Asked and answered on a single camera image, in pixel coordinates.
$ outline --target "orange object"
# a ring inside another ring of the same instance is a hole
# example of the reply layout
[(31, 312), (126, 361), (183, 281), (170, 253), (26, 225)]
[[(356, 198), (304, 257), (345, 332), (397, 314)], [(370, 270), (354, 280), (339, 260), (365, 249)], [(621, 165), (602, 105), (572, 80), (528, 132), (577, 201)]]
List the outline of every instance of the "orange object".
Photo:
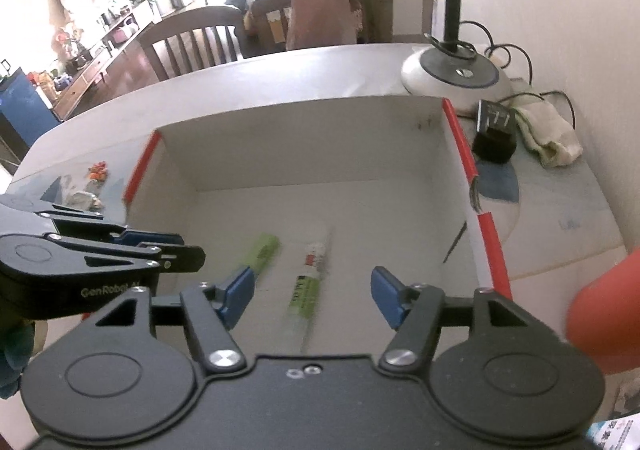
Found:
[(99, 163), (95, 163), (88, 170), (88, 178), (92, 181), (100, 181), (105, 182), (109, 175), (109, 171), (107, 170), (107, 162), (100, 161)]
[(566, 337), (605, 374), (640, 367), (640, 250), (577, 294)]

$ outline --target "small toy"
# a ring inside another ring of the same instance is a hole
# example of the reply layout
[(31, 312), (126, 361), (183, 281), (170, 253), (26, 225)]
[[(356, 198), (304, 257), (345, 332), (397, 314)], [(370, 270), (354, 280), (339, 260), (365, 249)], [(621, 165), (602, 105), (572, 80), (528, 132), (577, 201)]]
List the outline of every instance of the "small toy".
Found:
[(106, 161), (100, 161), (99, 163), (95, 163), (89, 168), (88, 178), (92, 181), (98, 181), (103, 183), (107, 180), (109, 176), (109, 171), (107, 170)]

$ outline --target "desk lamp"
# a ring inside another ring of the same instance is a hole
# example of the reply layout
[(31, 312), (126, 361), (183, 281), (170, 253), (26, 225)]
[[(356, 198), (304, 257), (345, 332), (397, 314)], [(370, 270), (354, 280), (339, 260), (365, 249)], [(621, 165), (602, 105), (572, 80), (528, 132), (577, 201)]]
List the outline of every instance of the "desk lamp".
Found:
[(431, 46), (412, 54), (402, 66), (402, 83), (416, 96), (448, 97), (460, 114), (474, 113), (478, 100), (511, 94), (507, 75), (458, 38), (460, 0), (445, 0), (444, 38), (427, 35)]

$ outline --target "power adapter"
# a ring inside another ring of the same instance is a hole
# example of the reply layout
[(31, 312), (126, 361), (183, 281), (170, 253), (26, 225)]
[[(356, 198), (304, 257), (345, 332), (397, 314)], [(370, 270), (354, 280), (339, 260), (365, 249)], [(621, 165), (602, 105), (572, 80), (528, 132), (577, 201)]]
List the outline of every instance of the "power adapter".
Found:
[(473, 152), (492, 163), (506, 163), (516, 151), (516, 113), (500, 103), (481, 99)]

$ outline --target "blue container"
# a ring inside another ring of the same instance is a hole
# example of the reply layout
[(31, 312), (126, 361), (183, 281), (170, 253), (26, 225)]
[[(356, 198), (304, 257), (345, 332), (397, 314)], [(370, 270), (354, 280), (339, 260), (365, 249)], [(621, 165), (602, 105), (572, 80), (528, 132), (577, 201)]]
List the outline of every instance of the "blue container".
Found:
[(0, 83), (0, 114), (29, 148), (38, 137), (60, 124), (21, 68)]

